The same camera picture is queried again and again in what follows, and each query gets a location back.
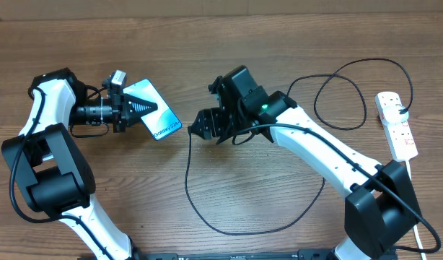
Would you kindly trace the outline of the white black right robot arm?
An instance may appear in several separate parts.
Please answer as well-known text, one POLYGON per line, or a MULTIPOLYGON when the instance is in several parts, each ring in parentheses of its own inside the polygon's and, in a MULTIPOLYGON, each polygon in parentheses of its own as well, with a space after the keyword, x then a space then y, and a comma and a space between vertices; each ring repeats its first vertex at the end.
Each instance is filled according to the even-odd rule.
POLYGON ((350 148, 317 125, 287 94, 269 95, 246 66, 209 85, 219 106, 200 110, 188 133, 224 142, 262 134, 303 159, 343 197, 347 238, 332 259, 381 259, 421 216, 407 169, 383 165, 350 148))

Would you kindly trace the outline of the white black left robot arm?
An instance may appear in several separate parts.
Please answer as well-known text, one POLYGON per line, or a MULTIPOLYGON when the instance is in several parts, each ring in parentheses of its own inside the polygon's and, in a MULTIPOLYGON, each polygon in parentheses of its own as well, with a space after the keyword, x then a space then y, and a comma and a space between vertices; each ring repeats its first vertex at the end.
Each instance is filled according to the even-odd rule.
POLYGON ((130 113, 125 83, 126 73, 114 71, 102 83, 108 99, 91 100, 88 91, 100 90, 79 81, 68 68, 36 76, 28 89, 32 108, 27 122, 1 146, 14 211, 34 224, 62 222, 96 259, 146 258, 98 202, 92 169, 69 133, 75 124, 91 123, 124 131, 130 113))

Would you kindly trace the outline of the blue Galaxy S24+ smartphone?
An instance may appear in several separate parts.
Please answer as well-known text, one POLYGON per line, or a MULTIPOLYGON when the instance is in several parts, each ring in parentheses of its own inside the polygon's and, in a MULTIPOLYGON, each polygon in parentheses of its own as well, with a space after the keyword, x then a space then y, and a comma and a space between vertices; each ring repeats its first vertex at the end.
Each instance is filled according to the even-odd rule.
POLYGON ((149 79, 131 84, 125 87, 123 92, 157 104, 156 111, 141 118, 156 141, 160 141, 182 128, 183 125, 179 118, 149 79))

